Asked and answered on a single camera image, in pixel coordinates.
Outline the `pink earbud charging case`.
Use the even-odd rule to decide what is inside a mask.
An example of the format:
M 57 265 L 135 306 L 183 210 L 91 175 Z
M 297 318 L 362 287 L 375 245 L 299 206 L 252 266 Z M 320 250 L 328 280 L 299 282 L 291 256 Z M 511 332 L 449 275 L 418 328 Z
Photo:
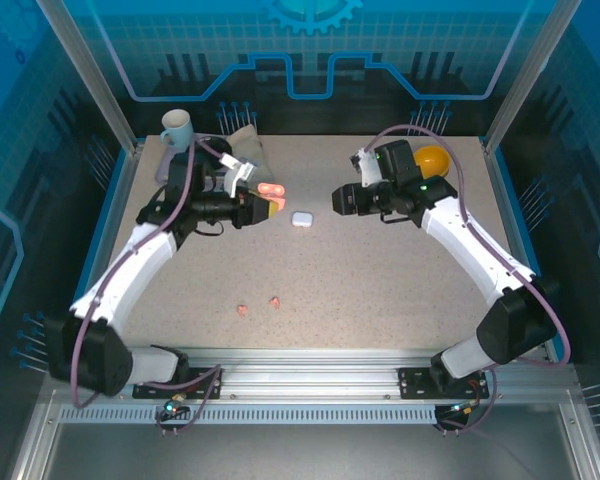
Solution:
M 257 185 L 257 194 L 270 203 L 276 212 L 284 209 L 286 204 L 285 187 L 280 184 L 261 182 Z

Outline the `orange bowl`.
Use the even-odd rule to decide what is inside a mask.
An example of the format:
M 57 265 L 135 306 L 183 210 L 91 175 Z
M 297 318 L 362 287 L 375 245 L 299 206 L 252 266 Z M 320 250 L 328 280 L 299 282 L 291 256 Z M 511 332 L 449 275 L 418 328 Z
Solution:
M 414 160 L 424 179 L 434 176 L 446 177 L 452 162 L 449 152 L 438 145 L 419 148 L 414 152 Z

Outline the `beige folded cloth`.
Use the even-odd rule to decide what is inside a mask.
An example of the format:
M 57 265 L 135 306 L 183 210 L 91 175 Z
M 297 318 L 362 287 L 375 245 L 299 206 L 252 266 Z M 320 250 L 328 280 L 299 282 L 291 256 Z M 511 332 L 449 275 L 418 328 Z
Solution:
M 260 183 L 273 183 L 274 175 L 269 166 L 262 142 L 253 125 L 244 126 L 226 138 L 231 145 L 232 155 L 255 166 L 248 184 L 255 187 Z

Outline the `black plate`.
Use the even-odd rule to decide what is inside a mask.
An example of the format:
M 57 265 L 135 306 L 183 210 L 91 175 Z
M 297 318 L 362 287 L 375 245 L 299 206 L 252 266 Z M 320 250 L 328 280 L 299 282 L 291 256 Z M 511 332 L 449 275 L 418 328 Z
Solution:
M 220 160 L 217 156 L 210 153 L 207 149 L 203 147 L 206 145 L 211 148 L 219 155 L 227 153 L 229 155 L 233 154 L 232 146 L 229 144 L 227 140 L 222 137 L 215 136 L 201 136 L 196 140 L 196 150 L 195 150 L 195 162 L 196 163 L 206 163 L 213 170 L 219 170 L 223 168 L 223 165 L 220 163 Z

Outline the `purple tray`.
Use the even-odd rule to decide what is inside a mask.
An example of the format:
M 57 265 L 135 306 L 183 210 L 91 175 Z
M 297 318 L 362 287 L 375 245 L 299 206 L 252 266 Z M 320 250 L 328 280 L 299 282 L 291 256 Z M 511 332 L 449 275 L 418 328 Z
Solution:
M 171 137 L 167 132 L 163 132 L 160 136 L 161 142 L 165 147 L 162 154 L 161 160 L 155 172 L 154 179 L 158 185 L 164 185 L 167 183 L 169 175 L 169 167 L 172 159 L 180 153 L 177 146 L 171 141 Z

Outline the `light blue mug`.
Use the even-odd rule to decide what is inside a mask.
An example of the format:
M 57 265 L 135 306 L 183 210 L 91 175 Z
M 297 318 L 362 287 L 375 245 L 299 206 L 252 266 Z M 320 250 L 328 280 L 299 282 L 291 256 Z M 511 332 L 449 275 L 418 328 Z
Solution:
M 172 109 L 162 116 L 161 122 L 164 128 L 161 142 L 178 152 L 186 151 L 194 135 L 190 114 L 183 109 Z

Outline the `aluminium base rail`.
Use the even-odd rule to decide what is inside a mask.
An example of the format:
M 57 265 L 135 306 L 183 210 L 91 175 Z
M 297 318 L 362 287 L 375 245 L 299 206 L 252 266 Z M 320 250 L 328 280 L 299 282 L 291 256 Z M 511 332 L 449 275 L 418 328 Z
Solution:
M 191 348 L 194 367 L 223 369 L 221 403 L 397 403 L 398 370 L 427 367 L 431 349 Z M 500 405 L 561 404 L 582 398 L 571 365 L 512 362 L 488 380 Z

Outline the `aluminium frame post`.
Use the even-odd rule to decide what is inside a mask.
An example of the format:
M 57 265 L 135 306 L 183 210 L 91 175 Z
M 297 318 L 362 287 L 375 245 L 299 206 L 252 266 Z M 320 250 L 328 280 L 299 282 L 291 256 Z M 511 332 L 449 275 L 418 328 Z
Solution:
M 63 0 L 35 1 L 121 148 L 134 156 L 136 136 Z
M 582 0 L 555 1 L 553 9 L 487 131 L 483 141 L 483 150 L 487 156 L 495 155 L 496 149 L 546 67 L 581 2 Z

